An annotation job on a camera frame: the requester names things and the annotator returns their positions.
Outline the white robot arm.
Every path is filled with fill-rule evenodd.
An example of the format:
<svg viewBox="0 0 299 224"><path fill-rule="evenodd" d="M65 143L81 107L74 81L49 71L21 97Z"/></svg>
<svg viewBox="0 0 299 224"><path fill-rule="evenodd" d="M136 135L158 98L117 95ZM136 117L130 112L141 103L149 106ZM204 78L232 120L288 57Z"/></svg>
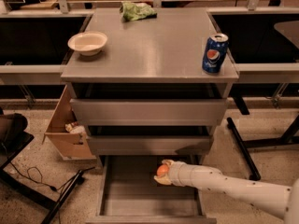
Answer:
<svg viewBox="0 0 299 224"><path fill-rule="evenodd" d="M284 224L299 224L299 180L289 187L230 177L213 167L173 160L163 160L154 179L162 185L224 193L283 219Z"/></svg>

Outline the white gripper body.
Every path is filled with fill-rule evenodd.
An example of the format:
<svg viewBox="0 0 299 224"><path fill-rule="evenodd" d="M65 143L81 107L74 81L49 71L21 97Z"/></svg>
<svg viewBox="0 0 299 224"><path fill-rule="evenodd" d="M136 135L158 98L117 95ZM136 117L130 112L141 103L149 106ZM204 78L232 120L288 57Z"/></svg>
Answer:
<svg viewBox="0 0 299 224"><path fill-rule="evenodd" d="M179 187L192 187L192 169L194 165L174 161L169 168L168 177L171 183Z"/></svg>

